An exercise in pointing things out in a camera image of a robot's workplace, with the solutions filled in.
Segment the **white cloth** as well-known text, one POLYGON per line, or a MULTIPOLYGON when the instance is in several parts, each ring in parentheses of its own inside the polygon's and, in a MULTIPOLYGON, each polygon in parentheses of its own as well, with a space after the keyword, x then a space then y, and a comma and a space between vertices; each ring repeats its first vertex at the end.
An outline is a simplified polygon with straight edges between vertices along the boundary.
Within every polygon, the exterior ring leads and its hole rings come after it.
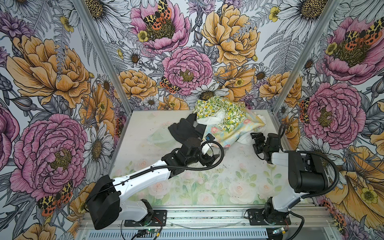
POLYGON ((217 125, 223 122, 225 116, 226 116, 226 112, 224 110, 219 110, 213 116, 198 119, 197 123, 202 125, 207 125, 207 126, 217 125))

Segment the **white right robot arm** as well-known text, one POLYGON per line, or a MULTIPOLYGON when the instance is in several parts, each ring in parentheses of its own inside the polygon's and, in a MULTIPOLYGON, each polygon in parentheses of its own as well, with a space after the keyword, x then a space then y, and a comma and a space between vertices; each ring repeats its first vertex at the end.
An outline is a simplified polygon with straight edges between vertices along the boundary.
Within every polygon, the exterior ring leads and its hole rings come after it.
POLYGON ((282 150, 278 134, 251 133, 254 151, 263 154, 262 160, 270 167, 288 168, 289 186, 278 195, 270 197, 261 209, 249 209, 245 217, 250 225, 290 224, 289 210, 303 200, 305 195, 322 194, 328 186, 322 158, 311 153, 282 150))

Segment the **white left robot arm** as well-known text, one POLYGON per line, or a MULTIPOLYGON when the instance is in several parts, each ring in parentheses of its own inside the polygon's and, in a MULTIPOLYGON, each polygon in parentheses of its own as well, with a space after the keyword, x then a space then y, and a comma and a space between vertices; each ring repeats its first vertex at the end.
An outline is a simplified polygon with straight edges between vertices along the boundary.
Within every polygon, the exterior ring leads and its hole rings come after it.
POLYGON ((166 181, 185 171, 207 171, 224 159, 225 150, 218 142, 207 138, 188 139, 180 148, 164 155, 153 165, 133 174, 101 177, 86 199, 86 207, 95 230, 102 230, 117 220, 147 224, 155 217, 150 203, 129 198, 156 183, 166 181))

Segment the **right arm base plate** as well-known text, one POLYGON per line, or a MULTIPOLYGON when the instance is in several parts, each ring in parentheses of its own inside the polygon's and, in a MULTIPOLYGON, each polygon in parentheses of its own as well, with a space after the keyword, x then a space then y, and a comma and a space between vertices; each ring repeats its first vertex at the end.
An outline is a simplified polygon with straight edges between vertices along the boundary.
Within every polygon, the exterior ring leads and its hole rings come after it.
POLYGON ((249 220, 251 226, 291 225, 289 213, 282 213, 275 210, 248 209, 244 217, 249 220))

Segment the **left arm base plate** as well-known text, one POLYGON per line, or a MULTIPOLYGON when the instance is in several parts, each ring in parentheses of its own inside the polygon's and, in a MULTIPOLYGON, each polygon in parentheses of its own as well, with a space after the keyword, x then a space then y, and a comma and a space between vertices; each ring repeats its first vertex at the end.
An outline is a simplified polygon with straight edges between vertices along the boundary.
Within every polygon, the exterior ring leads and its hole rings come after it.
POLYGON ((133 220, 125 220, 124 227, 165 227, 167 222, 167 210, 154 210, 142 220, 135 222, 133 220))

